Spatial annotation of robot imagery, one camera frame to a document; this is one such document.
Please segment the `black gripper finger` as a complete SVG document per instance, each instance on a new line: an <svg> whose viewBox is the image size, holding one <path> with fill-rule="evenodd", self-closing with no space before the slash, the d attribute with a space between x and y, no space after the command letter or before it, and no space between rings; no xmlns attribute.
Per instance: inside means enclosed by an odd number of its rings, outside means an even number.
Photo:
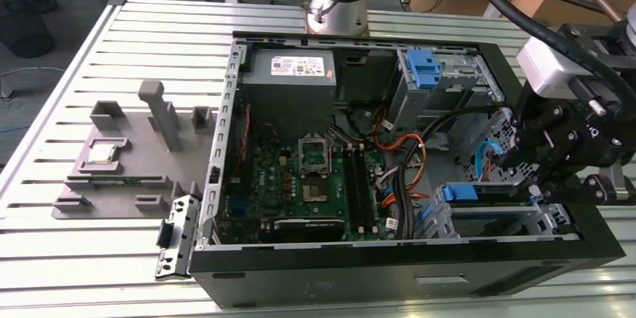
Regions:
<svg viewBox="0 0 636 318"><path fill-rule="evenodd" d="M598 173L582 180L573 175L557 180L552 177L536 185L538 196L549 203L580 204L589 206L633 206L634 185L622 173L622 166L616 162L600 168Z"/></svg>
<svg viewBox="0 0 636 318"><path fill-rule="evenodd" d="M501 168L540 162L537 153L548 144L544 131L564 117L564 103L564 99L538 96L530 84L524 84L510 118L516 129L513 143L497 159Z"/></svg>

